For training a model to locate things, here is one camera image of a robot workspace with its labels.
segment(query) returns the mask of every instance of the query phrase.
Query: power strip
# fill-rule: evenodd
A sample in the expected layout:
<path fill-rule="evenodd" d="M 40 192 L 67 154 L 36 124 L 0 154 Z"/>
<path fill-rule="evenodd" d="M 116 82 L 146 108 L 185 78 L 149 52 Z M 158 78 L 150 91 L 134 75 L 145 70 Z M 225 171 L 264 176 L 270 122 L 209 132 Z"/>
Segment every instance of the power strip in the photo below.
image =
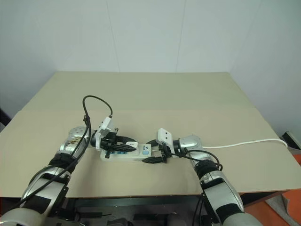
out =
<path fill-rule="evenodd" d="M 102 161 L 142 161 L 148 157 L 151 157 L 151 145 L 138 144 L 137 142 L 127 142 L 127 145 L 131 145 L 136 148 L 132 152 L 111 152 L 109 159 L 105 158 L 106 152 L 102 150 L 100 158 Z"/>

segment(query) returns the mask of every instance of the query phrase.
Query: black cable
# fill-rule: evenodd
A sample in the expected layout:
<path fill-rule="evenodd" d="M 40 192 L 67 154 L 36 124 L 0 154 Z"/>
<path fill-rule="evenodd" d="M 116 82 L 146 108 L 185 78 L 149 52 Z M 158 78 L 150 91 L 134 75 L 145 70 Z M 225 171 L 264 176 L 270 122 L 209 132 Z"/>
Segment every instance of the black cable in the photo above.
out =
<path fill-rule="evenodd" d="M 92 97 L 92 98 L 95 98 L 95 99 L 97 99 L 97 100 L 100 100 L 100 101 L 104 102 L 104 103 L 109 107 L 109 109 L 110 109 L 110 111 L 111 111 L 111 114 L 109 115 L 109 117 L 112 118 L 112 116 L 113 116 L 113 110 L 112 110 L 111 106 L 110 106 L 105 100 L 103 100 L 103 99 L 101 99 L 101 98 L 99 98 L 99 97 L 97 97 L 97 96 L 87 95 L 87 96 L 84 97 L 83 101 L 84 101 L 85 99 L 87 99 L 88 97 Z"/>
<path fill-rule="evenodd" d="M 203 203 L 204 203 L 204 198 L 202 199 L 201 207 L 199 208 L 199 212 L 198 212 L 198 226 L 201 226 L 201 218 L 202 218 L 201 214 L 202 214 Z"/>
<path fill-rule="evenodd" d="M 92 98 L 95 98 L 95 99 L 98 99 L 98 100 L 104 102 L 104 103 L 109 107 L 109 109 L 110 109 L 110 111 L 111 111 L 109 117 L 110 117 L 110 118 L 113 117 L 113 110 L 112 110 L 111 106 L 110 106 L 105 100 L 103 100 L 103 99 L 101 99 L 101 98 L 99 98 L 99 97 L 97 97 L 97 96 L 93 96 L 93 95 L 87 95 L 87 96 L 85 96 L 85 97 L 83 98 L 83 108 L 84 108 L 84 111 L 85 111 L 85 114 L 86 114 L 86 115 L 87 115 L 87 109 L 86 109 L 85 100 L 86 100 L 88 97 L 92 97 Z M 86 127 L 86 130 L 85 130 L 85 132 L 84 132 L 84 135 L 81 137 L 80 141 L 77 143 L 75 149 L 74 149 L 73 152 L 71 153 L 71 156 L 73 156 L 74 153 L 76 152 L 76 150 L 78 149 L 78 147 L 79 147 L 81 141 L 83 140 L 83 138 L 85 137 L 85 135 L 86 135 L 86 133 L 87 133 L 87 129 L 88 129 L 88 127 Z"/>
<path fill-rule="evenodd" d="M 31 180 L 30 180 L 30 182 L 29 182 L 28 185 L 30 185 L 31 182 L 36 178 L 36 176 L 38 176 L 41 172 L 43 172 L 43 171 L 45 171 L 45 170 L 47 170 L 49 168 L 52 168 L 52 167 L 54 167 L 54 166 L 45 166 L 44 168 L 40 169 L 38 172 L 36 172 L 35 175 L 33 175 L 33 177 L 31 178 Z"/>
<path fill-rule="evenodd" d="M 83 140 L 84 137 L 86 136 L 87 130 L 88 130 L 88 126 L 86 126 L 86 129 L 85 129 L 84 134 L 82 135 L 82 137 L 80 138 L 79 142 L 78 142 L 77 145 L 75 146 L 75 149 L 74 149 L 73 152 L 71 153 L 71 157 L 72 157 L 72 156 L 74 155 L 74 153 L 77 151 L 79 145 L 81 144 L 82 140 Z"/>
<path fill-rule="evenodd" d="M 192 226 L 194 226 L 194 221 L 196 219 L 196 215 L 197 215 L 197 211 L 198 211 L 198 205 L 199 205 L 199 202 L 201 201 L 201 198 L 202 198 L 202 196 L 199 197 L 197 205 L 196 205 L 196 209 L 194 210 L 194 214 L 193 214 L 193 218 L 192 218 Z"/>
<path fill-rule="evenodd" d="M 46 186 L 48 186 L 50 183 L 52 183 L 53 181 L 57 180 L 62 174 L 64 174 L 65 172 L 67 172 L 71 167 L 73 167 L 74 164 L 77 164 L 78 160 L 82 157 L 82 155 L 85 153 L 89 143 L 90 143 L 90 139 L 91 139 L 91 133 L 92 133 L 92 129 L 91 129 L 91 122 L 90 122 L 90 117 L 89 117 L 89 114 L 88 114 L 88 111 L 87 111 L 87 108 L 86 108 L 86 104 L 85 104 L 85 100 L 88 98 L 88 97 L 93 97 L 93 98 L 96 98 L 98 100 L 101 100 L 103 101 L 110 109 L 111 111 L 111 114 L 110 114 L 110 118 L 113 116 L 113 110 L 111 108 L 111 106 L 105 102 L 104 100 L 102 100 L 101 98 L 99 97 L 96 97 L 96 96 L 92 96 L 92 95 L 88 95 L 88 96 L 85 96 L 82 100 L 82 104 L 83 104 L 83 108 L 84 108 L 84 112 L 85 112 L 85 115 L 84 115 L 84 122 L 86 124 L 86 127 L 87 127 L 87 130 L 88 130 L 88 138 L 87 138 L 87 143 L 86 145 L 84 146 L 83 148 L 83 151 L 82 153 L 79 154 L 79 156 L 77 158 L 74 159 L 73 162 L 70 163 L 69 166 L 67 166 L 62 172 L 60 172 L 58 175 L 56 175 L 55 177 L 53 177 L 52 179 L 50 179 L 48 182 L 46 182 L 44 185 L 42 185 L 41 187 L 39 187 L 38 189 L 36 189 L 35 191 L 33 191 L 30 195 L 26 196 L 24 199 L 20 200 L 18 203 L 16 203 L 10 210 L 12 209 L 15 209 L 17 207 L 19 207 L 23 202 L 29 200 L 30 198 L 32 198 L 34 195 L 36 195 L 38 192 L 40 192 L 41 190 L 43 190 Z M 84 133 L 84 135 L 81 137 L 79 143 L 84 139 L 86 133 Z"/>
<path fill-rule="evenodd" d="M 202 161 L 202 160 L 200 160 L 200 159 L 194 159 L 194 158 L 191 158 L 191 157 L 188 157 L 188 156 L 185 156 L 185 155 L 181 155 L 181 154 L 174 154 L 174 153 L 171 153 L 171 155 L 178 156 L 178 157 L 180 157 L 180 158 L 190 159 L 190 160 L 193 160 L 193 161 L 198 161 L 198 162 Z M 217 165 L 217 167 L 220 168 L 220 169 L 219 169 L 220 171 L 222 171 L 222 165 L 221 165 L 220 163 L 214 162 L 214 164 Z"/>
<path fill-rule="evenodd" d="M 202 153 L 206 153 L 206 154 L 211 155 L 212 157 L 215 158 L 215 160 L 217 162 L 217 165 L 220 167 L 220 171 L 222 171 L 222 165 L 220 163 L 220 160 L 214 154 L 212 154 L 211 152 L 203 151 L 203 150 L 187 150 L 186 148 L 185 148 L 185 152 L 186 153 L 189 153 L 189 152 L 202 152 Z"/>
<path fill-rule="evenodd" d="M 202 164 L 203 166 L 210 166 L 210 165 L 212 165 L 212 164 L 214 164 L 214 165 L 216 165 L 217 166 L 217 168 L 219 169 L 219 171 L 222 171 L 222 169 L 223 169 L 223 166 L 220 164 L 220 163 L 216 163 L 216 162 L 213 162 L 213 161 L 210 161 L 210 162 L 202 162 L 202 163 L 200 163 L 200 164 Z"/>

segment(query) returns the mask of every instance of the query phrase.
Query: beige tabletop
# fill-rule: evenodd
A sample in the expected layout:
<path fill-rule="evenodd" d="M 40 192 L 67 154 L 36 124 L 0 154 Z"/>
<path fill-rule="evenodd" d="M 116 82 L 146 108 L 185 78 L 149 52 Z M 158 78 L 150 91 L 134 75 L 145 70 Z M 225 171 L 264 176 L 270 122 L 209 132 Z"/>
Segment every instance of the beige tabletop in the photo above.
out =
<path fill-rule="evenodd" d="M 68 131 L 83 125 L 81 100 L 108 101 L 119 134 L 147 142 L 158 128 L 174 138 L 195 134 L 204 146 L 277 138 L 228 73 L 56 73 L 0 133 L 0 196 L 19 197 L 36 171 L 48 164 Z M 108 109 L 89 100 L 92 127 Z M 277 142 L 210 149 L 240 193 L 301 188 L 301 168 Z M 189 160 L 168 163 L 102 162 L 87 149 L 67 197 L 199 194 Z"/>

